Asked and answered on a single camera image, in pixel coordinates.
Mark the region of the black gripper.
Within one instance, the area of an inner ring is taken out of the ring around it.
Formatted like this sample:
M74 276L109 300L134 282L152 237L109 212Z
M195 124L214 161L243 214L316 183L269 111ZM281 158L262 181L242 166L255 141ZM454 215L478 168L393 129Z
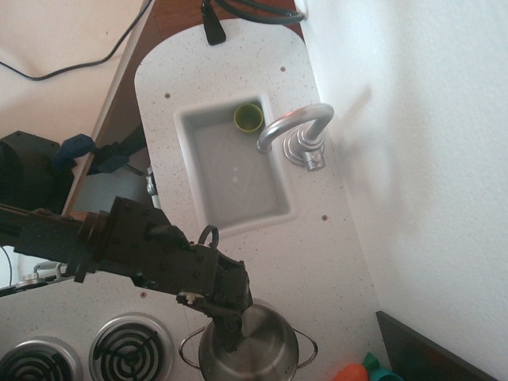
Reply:
M176 301L212 318L219 344L235 352L242 338L242 314L252 305L249 277L242 261L235 261L216 248L195 245L190 282Z

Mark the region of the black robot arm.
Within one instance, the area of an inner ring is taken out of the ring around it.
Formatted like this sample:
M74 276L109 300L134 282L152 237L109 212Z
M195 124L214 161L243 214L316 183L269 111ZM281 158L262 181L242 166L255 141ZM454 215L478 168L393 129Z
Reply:
M218 250L212 225L191 242L162 210L121 197L110 212L88 213L82 221L2 205L1 243L66 264L79 283L87 274L105 271L137 287L173 294L178 303L213 320L225 351L236 351L241 342L241 316L252 305L248 273L243 262Z

